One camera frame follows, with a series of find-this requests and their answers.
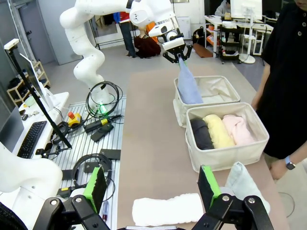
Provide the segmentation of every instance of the watch face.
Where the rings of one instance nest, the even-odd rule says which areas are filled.
[[[288,168],[289,170],[292,170],[292,169],[295,168],[295,165],[292,164],[292,163],[289,163],[289,164],[287,164],[287,168]]]

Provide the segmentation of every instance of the green bowl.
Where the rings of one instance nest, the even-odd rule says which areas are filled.
[[[29,97],[27,100],[25,100],[25,102],[24,102],[27,106],[32,106],[32,105],[34,105],[35,104],[35,99],[34,99],[34,97],[33,96],[31,96],[31,97]]]

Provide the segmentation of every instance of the storage basket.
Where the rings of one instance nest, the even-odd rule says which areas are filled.
[[[206,76],[195,77],[196,84],[203,100],[202,104],[185,104],[181,100],[178,90],[178,78],[174,80],[175,85],[175,99],[173,101],[174,110],[177,117],[178,124],[181,127],[186,127],[187,110],[195,107],[202,107],[207,105],[235,103],[240,101],[240,96],[230,84],[230,82],[223,76]]]
[[[255,142],[248,145],[234,146],[223,149],[200,150],[196,146],[190,120],[204,118],[215,114],[221,119],[225,115],[237,115],[246,120],[247,127]],[[254,109],[247,103],[231,103],[206,107],[191,108],[187,111],[186,142],[194,171],[199,172],[201,165],[211,166],[212,170],[230,169],[237,161],[244,165],[260,160],[263,150],[268,143],[269,134],[260,121]]]

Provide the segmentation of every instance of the pink towel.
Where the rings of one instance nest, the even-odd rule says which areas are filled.
[[[236,145],[246,145],[255,142],[246,126],[246,121],[242,117],[226,115],[224,116],[223,123]]]

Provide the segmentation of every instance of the blue watch band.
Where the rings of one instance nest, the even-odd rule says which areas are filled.
[[[286,165],[289,164],[289,163],[291,162],[291,161],[290,161],[290,156],[287,156],[286,159],[285,159],[285,161],[286,161]]]

